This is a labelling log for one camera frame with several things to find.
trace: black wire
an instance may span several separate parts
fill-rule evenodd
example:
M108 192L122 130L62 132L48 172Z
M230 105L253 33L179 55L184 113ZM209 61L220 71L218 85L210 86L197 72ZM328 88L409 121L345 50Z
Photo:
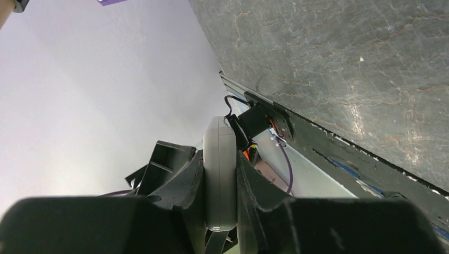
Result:
M224 97L224 102L226 103L226 105L228 105L228 108L229 108L229 114L227 114L227 115L225 116L226 118L230 117L231 114L232 114L232 107L231 107L231 104L229 103L229 100L228 100L229 98L235 99L235 100L238 101L238 102L241 102L241 103L243 103L243 104L249 105L249 103L248 103L247 101L244 101L243 99L240 99L240 98L237 97L237 96L226 95L226 96Z

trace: dark gray panel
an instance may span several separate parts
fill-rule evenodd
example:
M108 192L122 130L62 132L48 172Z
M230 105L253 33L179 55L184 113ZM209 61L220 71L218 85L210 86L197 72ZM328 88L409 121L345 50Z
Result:
M449 2L190 0L225 74L449 189Z

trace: white wall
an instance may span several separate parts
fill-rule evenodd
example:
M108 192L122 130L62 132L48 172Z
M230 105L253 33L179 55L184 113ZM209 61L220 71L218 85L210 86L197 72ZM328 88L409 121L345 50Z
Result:
M227 113L187 0L30 1L0 31L0 214L31 195L126 187L160 139Z

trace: black plastic part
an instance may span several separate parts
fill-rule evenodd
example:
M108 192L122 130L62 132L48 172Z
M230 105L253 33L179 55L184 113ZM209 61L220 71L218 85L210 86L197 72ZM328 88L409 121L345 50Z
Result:
M25 11L26 6L28 5L29 0L15 0L15 9L14 12L21 13Z
M270 120L260 105L254 105L238 116L238 123L248 140L271 127Z
M239 153L238 235L242 253L444 253L427 219L394 199L298 199Z
M212 232L206 244L205 254L221 254L225 247L228 232Z
M19 201L0 224L1 253L203 253L201 158L150 197Z
M282 138L284 138L286 141L293 141L293 127L290 125L290 117L287 113L276 110L272 104L266 102L263 99L260 99L250 92L245 92L244 96L251 105L258 105L258 107L264 112L268 119L273 121L278 134Z
M186 167L196 148L157 141L150 162L125 178L138 195L147 196Z
M230 115L227 117L229 125L231 125L234 134L236 135L236 145L237 150L246 150L249 146L251 146L250 140L246 137L244 131L239 125L238 119L236 115Z

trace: purple object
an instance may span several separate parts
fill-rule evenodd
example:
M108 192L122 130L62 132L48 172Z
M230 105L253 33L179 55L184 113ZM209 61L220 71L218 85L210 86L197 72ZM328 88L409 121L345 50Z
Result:
M103 6L116 4L116 3L120 3L120 2L125 2L125 1L126 0L97 0L97 2L99 2Z

